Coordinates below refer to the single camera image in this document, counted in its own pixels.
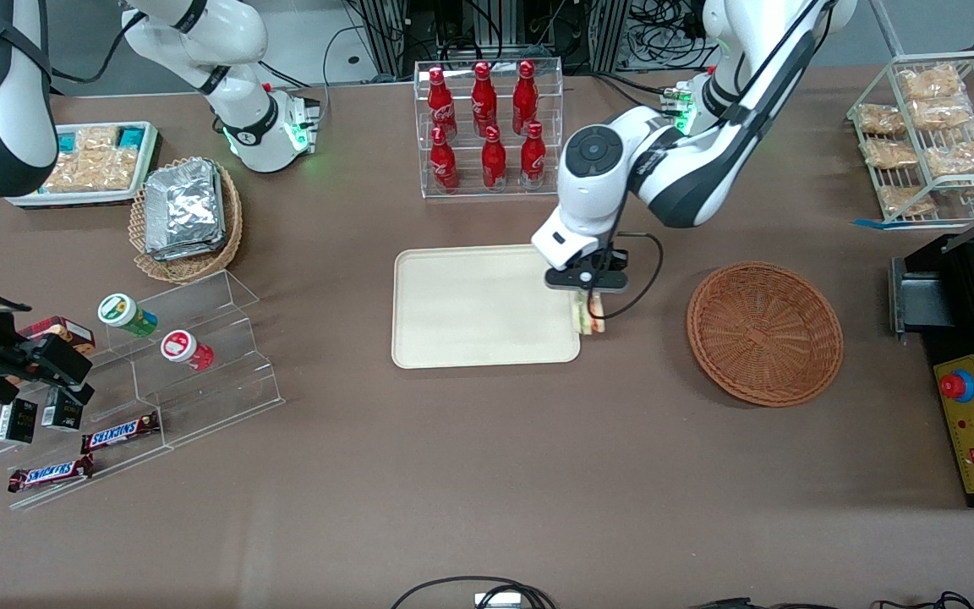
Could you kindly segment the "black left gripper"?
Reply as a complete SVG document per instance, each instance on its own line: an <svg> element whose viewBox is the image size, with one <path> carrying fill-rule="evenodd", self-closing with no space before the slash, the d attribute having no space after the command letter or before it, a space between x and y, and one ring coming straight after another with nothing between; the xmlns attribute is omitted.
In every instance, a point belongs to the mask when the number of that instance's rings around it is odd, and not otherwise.
<svg viewBox="0 0 974 609"><path fill-rule="evenodd" d="M544 274L548 288L571 290L575 294L575 327L587 328L587 292L592 292L592 332L605 332L602 298L600 292L619 294L629 286L627 260L611 260L606 269L600 269L599 259L579 259L563 270L549 267Z"/></svg>

